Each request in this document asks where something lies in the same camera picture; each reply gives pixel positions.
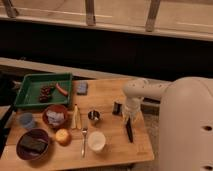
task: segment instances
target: blue cup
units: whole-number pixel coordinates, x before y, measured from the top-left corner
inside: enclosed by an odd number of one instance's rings
[[[19,123],[27,130],[33,129],[36,126],[36,122],[32,113],[22,113],[19,116]]]

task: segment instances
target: paper cup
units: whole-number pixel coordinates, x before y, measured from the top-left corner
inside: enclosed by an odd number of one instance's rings
[[[89,135],[88,146],[95,153],[100,153],[106,145],[106,137],[100,131],[94,131]]]

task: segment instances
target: kitchen knife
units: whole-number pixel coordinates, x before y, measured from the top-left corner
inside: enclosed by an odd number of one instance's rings
[[[128,119],[126,123],[126,130],[127,130],[129,141],[133,143],[133,134],[132,134],[132,126],[131,126],[130,118]]]

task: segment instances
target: bowl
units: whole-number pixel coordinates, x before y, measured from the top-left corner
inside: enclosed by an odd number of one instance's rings
[[[38,149],[35,150],[34,148],[35,144],[32,145],[32,142],[31,144],[30,143],[26,144],[26,138],[28,138],[28,140],[30,139],[30,141],[33,140],[34,142],[36,142],[37,148],[38,143],[42,144],[42,148],[40,147],[39,150]],[[21,136],[16,145],[16,153],[22,160],[27,161],[36,160],[42,157],[47,152],[49,144],[50,138],[45,130],[38,128],[32,129]]]
[[[50,105],[44,110],[42,119],[50,128],[59,129],[68,120],[67,108],[60,104]]]

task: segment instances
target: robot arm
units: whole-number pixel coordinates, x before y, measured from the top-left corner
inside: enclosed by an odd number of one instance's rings
[[[161,100],[163,93],[170,83],[150,84],[145,78],[135,79],[127,82],[123,87],[126,101],[122,108],[122,114],[125,121],[130,117],[135,120],[136,114],[140,111],[140,105],[144,98]]]
[[[140,78],[127,82],[123,87],[123,92],[127,98],[146,97],[160,101],[170,84],[170,82],[150,84],[147,79]]]
[[[213,79],[185,77],[172,83],[133,80],[123,87],[124,117],[135,118],[143,97],[161,100],[159,171],[213,168]]]

